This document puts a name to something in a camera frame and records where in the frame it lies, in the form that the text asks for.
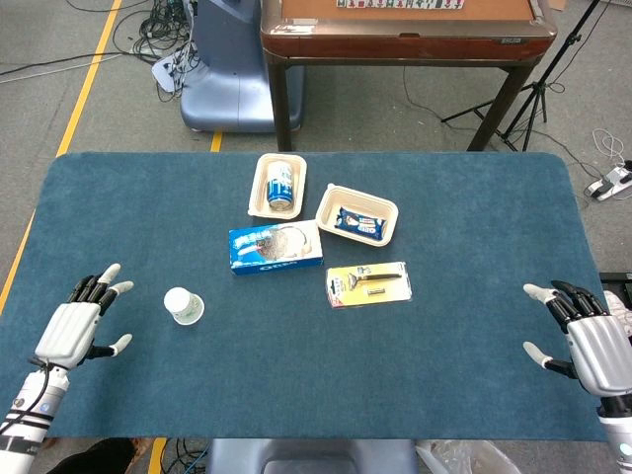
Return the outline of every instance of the floor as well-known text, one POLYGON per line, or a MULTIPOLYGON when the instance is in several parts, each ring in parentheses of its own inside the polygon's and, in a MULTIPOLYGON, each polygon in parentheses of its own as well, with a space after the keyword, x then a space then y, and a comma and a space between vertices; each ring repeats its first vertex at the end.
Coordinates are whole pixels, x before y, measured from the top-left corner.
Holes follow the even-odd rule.
MULTIPOLYGON (((85 0, 81 5, 110 8, 107 0, 85 0)), ((556 14, 560 30, 558 45, 587 6, 588 0, 569 0, 566 11, 556 14)), ((125 13, 142 8, 140 5, 125 13)), ((94 51, 106 17, 105 13, 72 10, 63 0, 4 0, 0 4, 0 71, 94 51)), ((121 45, 131 45, 128 36, 135 36, 142 18, 143 15, 137 15, 121 27, 118 33, 121 45)), ((608 8, 586 47, 560 79, 566 92, 548 94, 549 122, 538 120, 536 125, 537 130, 565 143, 579 160, 602 172, 611 166, 609 159, 595 150, 594 128, 607 128, 632 146, 629 126, 632 81, 628 80, 632 73, 630 22, 632 8, 617 5, 608 8)), ((109 44, 107 50, 114 48, 109 44)), ((31 69, 26 73, 44 70, 48 69, 31 69)), ((307 115, 295 135, 296 148, 305 151, 465 149, 472 132, 452 130, 428 112, 411 106, 402 87, 402 73, 398 67, 310 68, 307 115)), ((406 76, 414 101, 445 116, 493 97, 504 74, 486 69, 409 68, 406 76)), ((15 76, 1 76, 0 82, 11 77, 15 76)), ((0 114, 0 280, 9 272, 36 206, 46 168, 54 159, 85 77, 86 69, 80 68, 0 83, 3 111, 0 114)), ((466 117, 454 124, 472 127, 478 123, 476 118, 466 117)), ((184 126, 178 103, 158 101, 144 63, 119 57, 100 66, 69 149, 72 152, 207 151, 210 141, 210 133, 193 132, 184 126)), ((504 147, 498 142, 492 145, 504 147)), ((272 135, 226 134, 221 149, 275 151, 276 142, 272 135)), ((599 269, 632 270, 632 252, 629 252, 632 200, 588 203, 582 193, 592 178, 574 164, 568 153, 543 135, 533 136, 530 149, 555 153, 569 164, 599 269)), ((91 442, 64 440, 38 458, 33 472, 45 473, 64 455, 91 442)), ((502 441, 498 446, 524 474, 616 472, 606 446, 600 443, 502 441)), ((146 472, 147 462, 148 459, 143 459, 133 472, 146 472)))

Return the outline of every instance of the blue table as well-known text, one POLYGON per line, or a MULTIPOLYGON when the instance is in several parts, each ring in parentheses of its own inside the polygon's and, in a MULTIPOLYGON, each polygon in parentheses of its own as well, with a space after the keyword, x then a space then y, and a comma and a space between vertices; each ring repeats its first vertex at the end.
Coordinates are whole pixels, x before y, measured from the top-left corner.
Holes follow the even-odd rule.
POLYGON ((405 261, 413 300, 332 310, 325 268, 234 276, 230 228, 247 215, 259 154, 61 157, 0 320, 0 406, 9 407, 54 308, 111 262, 136 288, 97 333, 134 339, 86 362, 53 424, 64 436, 602 439, 596 400, 539 369, 531 340, 563 338, 522 292, 599 279, 561 160, 546 154, 303 153, 313 218, 328 183, 393 200, 392 242, 321 233, 325 266, 405 261), (203 318, 177 326, 175 285, 203 318))

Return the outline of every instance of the blue can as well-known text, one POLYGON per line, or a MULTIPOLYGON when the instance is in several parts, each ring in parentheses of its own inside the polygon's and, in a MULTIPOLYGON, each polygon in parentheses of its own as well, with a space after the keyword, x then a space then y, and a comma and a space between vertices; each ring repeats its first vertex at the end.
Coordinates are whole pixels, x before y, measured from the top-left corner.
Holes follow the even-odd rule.
POLYGON ((284 161, 268 165, 268 204, 273 210, 286 210, 292 206, 292 167, 284 161))

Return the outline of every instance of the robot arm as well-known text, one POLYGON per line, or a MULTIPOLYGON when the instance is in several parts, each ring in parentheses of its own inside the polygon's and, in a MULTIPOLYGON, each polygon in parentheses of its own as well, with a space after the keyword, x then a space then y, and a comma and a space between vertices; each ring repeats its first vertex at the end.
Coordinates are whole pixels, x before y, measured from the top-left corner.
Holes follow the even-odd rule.
POLYGON ((3 473, 29 472, 68 390, 68 372, 86 359, 115 357, 131 341, 131 334, 125 334, 110 346, 94 346, 101 317, 118 295, 133 288, 131 281, 110 286, 119 271, 120 265, 113 264, 100 276, 81 279, 50 318, 31 360, 39 369, 29 374, 0 426, 3 473))
POLYGON ((617 318, 589 291, 563 281, 553 288, 526 284, 524 291, 545 304, 566 337, 572 361, 557 360, 535 344, 523 344, 541 367, 578 379, 599 397, 599 421, 622 473, 632 470, 632 345, 617 318))

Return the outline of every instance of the white cup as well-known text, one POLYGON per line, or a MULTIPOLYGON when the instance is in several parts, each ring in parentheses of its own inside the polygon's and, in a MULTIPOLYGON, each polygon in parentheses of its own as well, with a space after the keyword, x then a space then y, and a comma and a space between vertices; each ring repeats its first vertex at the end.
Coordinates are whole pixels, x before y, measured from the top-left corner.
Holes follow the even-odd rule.
POLYGON ((165 308, 182 326, 196 323, 204 312, 204 302, 199 296, 176 286, 165 294, 165 308))

